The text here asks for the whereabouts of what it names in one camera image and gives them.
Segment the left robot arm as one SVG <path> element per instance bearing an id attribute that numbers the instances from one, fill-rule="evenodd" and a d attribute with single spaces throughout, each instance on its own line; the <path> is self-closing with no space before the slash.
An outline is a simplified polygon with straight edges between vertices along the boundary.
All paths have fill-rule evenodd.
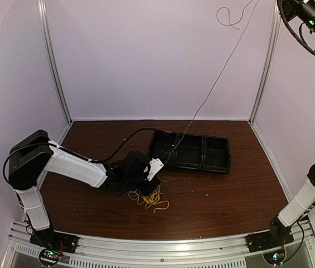
<path id="1" fill-rule="evenodd" d="M 121 161 L 108 163 L 68 150 L 38 130 L 11 148 L 4 161 L 4 180 L 18 195 L 37 238 L 47 248 L 59 243 L 37 187 L 43 173 L 56 173 L 86 183 L 104 192 L 137 190 L 150 195 L 160 185 L 157 174 L 164 163 L 140 151 L 131 151 Z"/>

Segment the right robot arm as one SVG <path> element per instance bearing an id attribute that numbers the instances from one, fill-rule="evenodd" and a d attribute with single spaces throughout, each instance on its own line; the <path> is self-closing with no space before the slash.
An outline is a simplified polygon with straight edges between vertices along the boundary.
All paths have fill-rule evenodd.
<path id="1" fill-rule="evenodd" d="M 296 33 L 289 22 L 299 18 L 311 33 L 315 34 L 315 1 L 277 1 L 281 20 L 298 43 L 315 57 L 312 49 L 302 34 Z M 265 234 L 265 242 L 269 246 L 277 246 L 291 230 L 291 226 L 303 219 L 315 206 L 315 164 L 307 174 L 307 179 L 300 191 L 277 216 L 270 221 L 270 230 Z"/>

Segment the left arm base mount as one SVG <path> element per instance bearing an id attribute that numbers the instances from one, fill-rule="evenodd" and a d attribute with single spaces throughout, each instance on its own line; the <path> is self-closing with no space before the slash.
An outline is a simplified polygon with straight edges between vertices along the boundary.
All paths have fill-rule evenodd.
<path id="1" fill-rule="evenodd" d="M 72 234 L 56 232 L 53 229 L 33 231 L 30 243 L 59 252 L 75 253 L 78 237 Z"/>

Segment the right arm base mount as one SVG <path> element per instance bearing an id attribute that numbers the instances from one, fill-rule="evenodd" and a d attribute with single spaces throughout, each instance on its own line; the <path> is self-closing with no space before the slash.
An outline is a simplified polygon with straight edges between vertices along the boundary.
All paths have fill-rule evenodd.
<path id="1" fill-rule="evenodd" d="M 292 243 L 294 241 L 294 237 L 290 232 L 287 232 L 279 237 L 271 230 L 267 230 L 259 233 L 251 232 L 245 237 L 245 240 L 249 252 L 253 253 L 283 247 L 285 244 Z"/>

